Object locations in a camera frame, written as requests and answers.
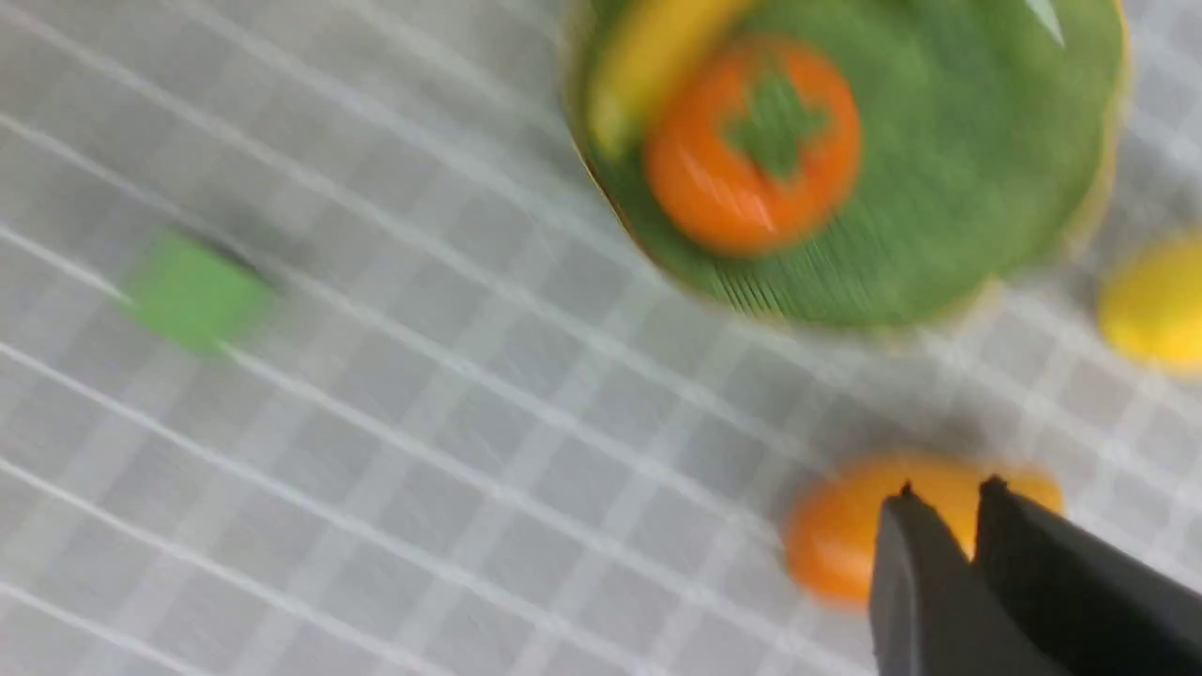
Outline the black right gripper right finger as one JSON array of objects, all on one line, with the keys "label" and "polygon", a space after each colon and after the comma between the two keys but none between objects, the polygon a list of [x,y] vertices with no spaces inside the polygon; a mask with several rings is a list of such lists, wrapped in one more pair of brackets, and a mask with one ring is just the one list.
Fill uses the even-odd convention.
[{"label": "black right gripper right finger", "polygon": [[1197,675],[1200,594],[990,478],[974,568],[1071,675]]}]

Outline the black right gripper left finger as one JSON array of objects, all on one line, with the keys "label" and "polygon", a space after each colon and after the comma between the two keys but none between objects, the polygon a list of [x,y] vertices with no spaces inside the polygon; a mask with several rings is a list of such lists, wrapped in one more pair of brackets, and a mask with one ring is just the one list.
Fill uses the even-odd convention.
[{"label": "black right gripper left finger", "polygon": [[880,675],[1066,672],[1008,619],[910,484],[879,512],[869,624]]}]

